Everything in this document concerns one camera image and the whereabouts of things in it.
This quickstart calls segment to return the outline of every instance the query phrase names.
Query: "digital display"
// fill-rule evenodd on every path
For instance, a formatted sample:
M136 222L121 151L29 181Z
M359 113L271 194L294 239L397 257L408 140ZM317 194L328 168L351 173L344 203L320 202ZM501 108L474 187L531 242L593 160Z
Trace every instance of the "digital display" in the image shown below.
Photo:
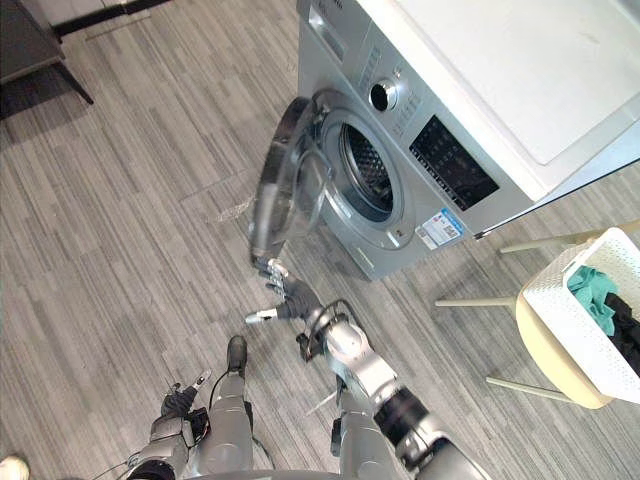
M460 210L499 188L435 115L409 149Z

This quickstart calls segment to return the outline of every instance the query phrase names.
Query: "laundry basket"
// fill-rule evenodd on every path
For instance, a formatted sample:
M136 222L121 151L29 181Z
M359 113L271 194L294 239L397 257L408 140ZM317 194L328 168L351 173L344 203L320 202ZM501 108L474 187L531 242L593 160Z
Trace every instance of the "laundry basket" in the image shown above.
M606 273L640 318L640 251L618 228L563 252L523 295L601 393L640 403L640 377L567 288L582 265Z

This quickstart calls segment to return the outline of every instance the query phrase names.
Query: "open washer door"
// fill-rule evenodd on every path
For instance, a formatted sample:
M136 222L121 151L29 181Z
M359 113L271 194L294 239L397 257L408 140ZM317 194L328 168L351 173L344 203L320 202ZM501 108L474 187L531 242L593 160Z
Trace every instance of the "open washer door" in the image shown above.
M286 240L307 234L320 217L332 170L316 141L324 117L318 110L298 97L276 129L256 194L252 261L277 257Z

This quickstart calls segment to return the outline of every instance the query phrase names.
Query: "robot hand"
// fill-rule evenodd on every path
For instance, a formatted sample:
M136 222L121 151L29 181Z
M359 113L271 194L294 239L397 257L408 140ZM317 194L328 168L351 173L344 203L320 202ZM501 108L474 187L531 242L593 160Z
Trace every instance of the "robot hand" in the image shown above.
M206 370L193 385L180 391L176 383L165 395L160 417L151 425L149 443L138 454L128 479L179 478L189 459L189 449L205 435L209 417L205 408L191 410L200 387L211 376Z
M259 323L271 319L302 318L307 326L322 312L322 304L309 285L291 274L276 258L256 259L255 267L266 277L267 288L281 296L283 302L275 308L252 313L246 323Z

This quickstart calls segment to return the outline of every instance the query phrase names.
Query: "gray wooden floor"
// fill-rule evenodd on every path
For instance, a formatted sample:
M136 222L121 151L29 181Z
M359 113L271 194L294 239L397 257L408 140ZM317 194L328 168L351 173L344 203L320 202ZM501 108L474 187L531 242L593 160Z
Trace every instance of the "gray wooden floor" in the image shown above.
M276 464L337 468L335 407L305 416L333 385L322 359L298 359L299 325L242 323L274 301L247 261L247 207L296 93L293 3L176 0L68 36L95 106L69 92L0 124L0 456L23 452L35 478L90 478L140 449L167 384L221 371L234 333L249 340L256 434ZM508 311L433 301L517 292L558 251L499 246L631 220L638 185L636 164L383 281L365 281L325 228L284 259L325 301L354 304L496 479L637 479L639 405L587 411L486 385L496 373L549 386Z

